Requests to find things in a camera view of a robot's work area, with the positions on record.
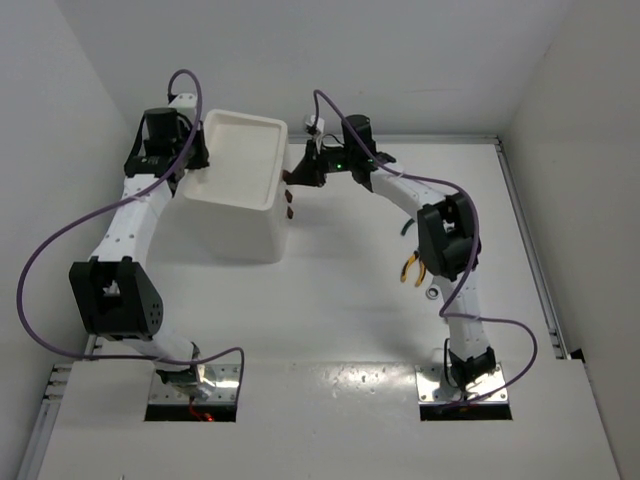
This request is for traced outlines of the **yellow black needle-nose pliers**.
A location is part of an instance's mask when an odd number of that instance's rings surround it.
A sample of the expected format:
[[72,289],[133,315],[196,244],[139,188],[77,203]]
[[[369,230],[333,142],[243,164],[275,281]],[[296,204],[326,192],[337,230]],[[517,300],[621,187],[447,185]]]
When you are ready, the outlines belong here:
[[402,266],[401,273],[400,273],[400,282],[405,283],[407,281],[409,271],[414,265],[417,265],[419,268],[419,274],[414,283],[414,286],[418,288],[423,284],[426,277],[426,273],[427,273],[426,266],[421,260],[421,255],[418,250],[414,250],[411,256],[406,260],[406,262]]

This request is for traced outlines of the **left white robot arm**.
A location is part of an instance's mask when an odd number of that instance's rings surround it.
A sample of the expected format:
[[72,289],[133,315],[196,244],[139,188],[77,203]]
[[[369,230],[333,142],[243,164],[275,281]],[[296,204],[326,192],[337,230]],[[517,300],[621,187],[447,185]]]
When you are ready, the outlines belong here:
[[197,364],[199,348],[164,321],[163,300],[145,271],[162,212],[186,169],[208,164],[194,93],[169,95],[165,107],[143,113],[124,164],[119,206],[88,260],[71,266],[69,280],[86,331],[150,357],[163,384],[208,400],[215,378]]

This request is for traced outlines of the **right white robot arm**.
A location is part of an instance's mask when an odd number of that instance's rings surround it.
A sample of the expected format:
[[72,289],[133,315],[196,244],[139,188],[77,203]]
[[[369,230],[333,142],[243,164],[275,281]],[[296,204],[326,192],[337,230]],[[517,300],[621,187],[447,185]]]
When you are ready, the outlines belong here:
[[356,183],[408,214],[418,229],[418,245],[401,270],[407,279],[414,264],[419,287],[431,275],[444,297],[441,317],[449,327],[449,379],[460,390],[496,368],[495,352],[484,332],[475,288],[474,270],[480,252],[474,209],[462,193],[445,194],[425,180],[404,173],[395,159],[377,149],[370,119],[350,115],[341,122],[343,141],[323,143],[324,120],[305,119],[310,135],[304,156],[283,173],[288,185],[322,187],[330,173],[348,172]]

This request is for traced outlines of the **white drawer cabinet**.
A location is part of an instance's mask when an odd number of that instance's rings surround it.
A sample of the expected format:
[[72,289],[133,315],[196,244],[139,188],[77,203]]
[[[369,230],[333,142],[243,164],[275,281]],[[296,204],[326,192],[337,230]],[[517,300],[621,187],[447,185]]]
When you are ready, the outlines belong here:
[[279,262],[288,238],[287,124],[214,109],[204,120],[209,166],[191,170],[164,210],[155,244],[164,258]]

